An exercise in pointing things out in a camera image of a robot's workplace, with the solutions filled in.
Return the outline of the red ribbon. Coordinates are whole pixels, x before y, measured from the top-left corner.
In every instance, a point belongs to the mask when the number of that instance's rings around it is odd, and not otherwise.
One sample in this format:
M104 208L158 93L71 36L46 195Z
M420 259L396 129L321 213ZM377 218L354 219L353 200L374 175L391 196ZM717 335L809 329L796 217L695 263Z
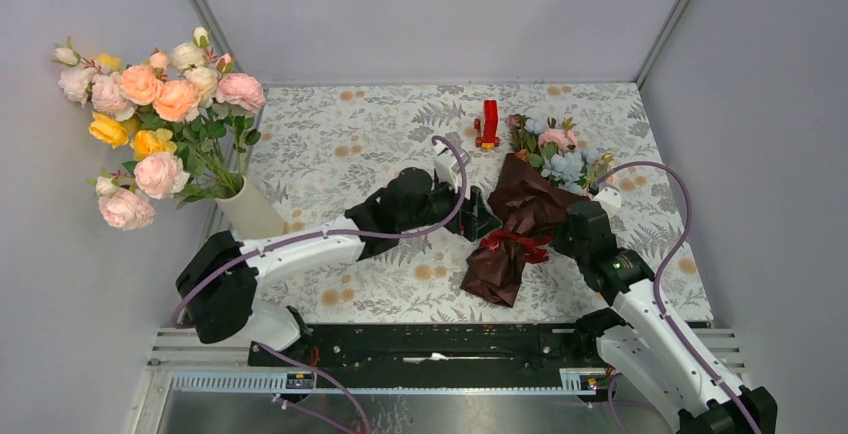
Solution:
M545 245L549 244L552 240L553 237L551 235L527 237L507 229L496 229L480 241L480 246L490 251L497 251L505 241L512 241L524 250L526 263L540 264L549 260L549 254Z

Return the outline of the brown paper bouquet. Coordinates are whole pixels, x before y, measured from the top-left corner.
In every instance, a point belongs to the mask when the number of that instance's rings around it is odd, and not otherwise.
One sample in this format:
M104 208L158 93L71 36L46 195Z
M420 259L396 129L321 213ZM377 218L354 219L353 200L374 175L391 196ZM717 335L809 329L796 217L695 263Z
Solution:
M487 202L502 221L499 229L554 238L567 207L591 197L590 185L610 170L614 155L583 143L571 118L559 122L513 114L506 125L512 152ZM515 304L529 265L518 244L505 241L490 251L479 242L466 263L462 290L494 305Z

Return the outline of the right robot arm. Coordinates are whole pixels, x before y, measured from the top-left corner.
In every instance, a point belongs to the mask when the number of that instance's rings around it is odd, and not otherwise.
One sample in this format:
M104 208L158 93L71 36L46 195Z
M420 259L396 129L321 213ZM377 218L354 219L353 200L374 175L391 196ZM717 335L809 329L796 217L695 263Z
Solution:
M552 243L608 305L580 319L577 359L614 367L674 433L775 432L774 397L747 387L663 299L658 274L618 245L607 209L596 201L569 206Z

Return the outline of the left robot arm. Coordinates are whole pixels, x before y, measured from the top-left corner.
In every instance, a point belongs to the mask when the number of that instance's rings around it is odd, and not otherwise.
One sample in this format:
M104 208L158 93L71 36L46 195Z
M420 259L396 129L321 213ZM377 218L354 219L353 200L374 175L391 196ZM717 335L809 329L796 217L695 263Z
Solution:
M229 231L210 236L176 280L180 328L203 344L256 341L288 365L309 355L308 328L293 307L277 308L260 289L326 266L379 256L401 240L440 228L469 242L500 228L477 186L453 187L407 168L385 187L319 227L240 241Z

